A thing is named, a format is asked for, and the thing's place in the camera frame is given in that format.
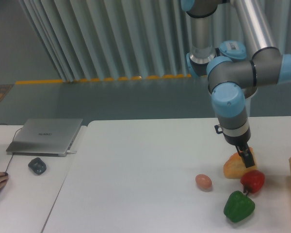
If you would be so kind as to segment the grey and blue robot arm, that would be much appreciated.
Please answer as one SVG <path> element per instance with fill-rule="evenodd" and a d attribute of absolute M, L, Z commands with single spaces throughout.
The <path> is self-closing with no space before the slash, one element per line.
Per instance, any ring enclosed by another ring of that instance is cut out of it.
<path fill-rule="evenodd" d="M 183 0 L 181 7 L 191 18 L 192 48 L 187 64 L 193 77 L 206 75 L 211 104 L 219 120 L 218 134 L 236 147 L 246 167 L 255 162 L 249 149 L 250 127 L 245 99 L 259 86 L 291 81 L 291 55 L 275 45 L 266 16 L 257 0 L 233 0 L 245 37 L 245 49 L 235 41 L 219 48 L 212 44 L 211 15 L 219 0 Z"/>

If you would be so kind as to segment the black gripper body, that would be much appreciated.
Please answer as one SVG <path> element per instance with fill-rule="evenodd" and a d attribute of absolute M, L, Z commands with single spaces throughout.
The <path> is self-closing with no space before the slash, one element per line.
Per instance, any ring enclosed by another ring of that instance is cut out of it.
<path fill-rule="evenodd" d="M 246 132 L 239 136 L 228 136 L 227 134 L 224 134 L 224 138 L 229 144 L 239 147 L 245 146 L 249 141 L 250 137 L 251 137 L 250 132 Z"/>

